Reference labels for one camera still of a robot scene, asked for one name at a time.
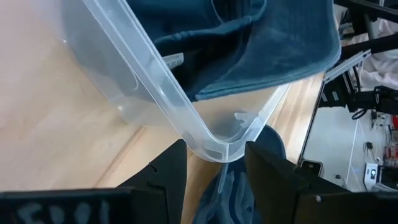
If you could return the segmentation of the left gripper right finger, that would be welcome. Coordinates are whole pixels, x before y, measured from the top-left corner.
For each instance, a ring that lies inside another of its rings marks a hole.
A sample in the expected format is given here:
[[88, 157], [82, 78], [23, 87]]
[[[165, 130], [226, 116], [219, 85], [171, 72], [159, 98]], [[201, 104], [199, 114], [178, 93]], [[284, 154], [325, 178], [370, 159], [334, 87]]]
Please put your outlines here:
[[245, 164], [265, 224], [398, 224], [398, 192], [350, 192], [254, 142]]

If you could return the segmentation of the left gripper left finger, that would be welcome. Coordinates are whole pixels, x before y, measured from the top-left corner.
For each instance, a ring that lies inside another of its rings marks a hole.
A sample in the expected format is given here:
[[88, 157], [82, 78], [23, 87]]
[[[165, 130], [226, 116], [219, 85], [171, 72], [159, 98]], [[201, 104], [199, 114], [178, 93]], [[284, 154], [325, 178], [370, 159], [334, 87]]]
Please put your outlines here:
[[186, 182], [179, 139], [115, 188], [0, 192], [0, 224], [180, 224]]

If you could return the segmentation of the navy blue baseball cap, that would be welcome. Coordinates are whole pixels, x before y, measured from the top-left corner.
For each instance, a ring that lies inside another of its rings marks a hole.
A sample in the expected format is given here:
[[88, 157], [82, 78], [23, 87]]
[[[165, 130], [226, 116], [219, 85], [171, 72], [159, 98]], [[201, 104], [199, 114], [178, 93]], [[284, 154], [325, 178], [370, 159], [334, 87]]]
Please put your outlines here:
[[192, 101], [297, 81], [340, 56], [333, 0], [177, 0], [175, 9], [183, 17], [154, 43], [183, 54], [173, 73]]

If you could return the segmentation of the medium blue baseball cap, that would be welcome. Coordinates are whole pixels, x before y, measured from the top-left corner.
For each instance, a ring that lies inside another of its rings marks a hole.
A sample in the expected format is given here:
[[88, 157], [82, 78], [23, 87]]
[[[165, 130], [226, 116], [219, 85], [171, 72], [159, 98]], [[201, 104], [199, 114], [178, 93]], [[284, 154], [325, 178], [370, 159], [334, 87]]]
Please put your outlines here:
[[151, 37], [215, 27], [220, 20], [212, 0], [126, 0]]

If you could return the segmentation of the small white device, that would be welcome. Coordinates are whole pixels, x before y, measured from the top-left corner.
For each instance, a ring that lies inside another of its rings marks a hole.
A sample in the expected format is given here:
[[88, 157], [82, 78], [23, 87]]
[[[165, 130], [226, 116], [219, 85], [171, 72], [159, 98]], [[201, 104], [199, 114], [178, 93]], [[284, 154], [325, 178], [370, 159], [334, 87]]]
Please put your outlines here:
[[367, 190], [377, 183], [378, 164], [367, 163], [364, 170], [364, 185]]

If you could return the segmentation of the clear plastic bin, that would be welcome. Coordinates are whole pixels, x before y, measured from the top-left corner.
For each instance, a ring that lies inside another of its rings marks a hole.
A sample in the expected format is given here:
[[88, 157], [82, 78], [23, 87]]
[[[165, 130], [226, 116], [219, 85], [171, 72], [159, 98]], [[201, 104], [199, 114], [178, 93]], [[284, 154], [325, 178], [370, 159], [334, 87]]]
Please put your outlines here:
[[126, 0], [60, 0], [65, 41], [90, 80], [130, 123], [172, 126], [204, 160], [244, 155], [287, 85], [192, 102]]

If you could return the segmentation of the black lab equipment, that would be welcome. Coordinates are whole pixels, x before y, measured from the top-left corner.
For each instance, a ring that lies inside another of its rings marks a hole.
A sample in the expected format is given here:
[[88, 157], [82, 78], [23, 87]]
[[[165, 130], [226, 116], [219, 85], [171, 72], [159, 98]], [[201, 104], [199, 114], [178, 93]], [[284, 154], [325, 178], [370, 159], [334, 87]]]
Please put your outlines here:
[[353, 113], [352, 119], [359, 119], [368, 110], [398, 115], [398, 90], [376, 86], [371, 91], [357, 90], [347, 73], [326, 83], [319, 99], [319, 108], [341, 107]]

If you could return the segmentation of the black aluminium table frame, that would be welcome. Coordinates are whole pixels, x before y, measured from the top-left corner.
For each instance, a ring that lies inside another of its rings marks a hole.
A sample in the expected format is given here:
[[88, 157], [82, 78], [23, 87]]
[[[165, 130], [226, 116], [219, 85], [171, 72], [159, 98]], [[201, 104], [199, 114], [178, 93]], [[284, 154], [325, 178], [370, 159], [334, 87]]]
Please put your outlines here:
[[364, 59], [368, 58], [371, 55], [371, 50], [362, 50], [359, 51], [358, 53], [352, 55], [349, 58], [346, 59], [339, 59], [339, 61], [330, 69], [327, 70], [326, 74], [324, 75], [323, 81], [322, 81], [322, 85], [320, 88], [320, 92], [317, 96], [317, 100], [315, 103], [315, 107], [314, 107], [314, 111], [312, 113], [312, 117], [310, 120], [310, 124], [309, 124], [309, 128], [307, 131], [307, 135], [305, 137], [304, 140], [304, 144], [303, 144], [303, 148], [302, 151], [300, 153], [300, 157], [298, 160], [298, 166], [308, 170], [309, 172], [312, 172], [313, 174], [317, 175], [317, 176], [321, 176], [322, 175], [322, 169], [323, 169], [323, 164], [321, 162], [317, 162], [317, 161], [313, 161], [310, 159], [306, 159], [305, 158], [305, 153], [307, 151], [307, 144], [308, 144], [308, 140], [310, 137], [310, 133], [312, 130], [312, 125], [313, 122], [315, 120], [316, 117], [316, 113], [317, 113], [317, 109], [318, 106], [322, 100], [322, 95], [323, 95], [323, 89], [324, 86], [333, 81], [334, 79], [336, 79], [338, 76], [344, 74], [345, 72], [347, 72], [350, 68], [354, 67], [355, 65], [361, 63]]

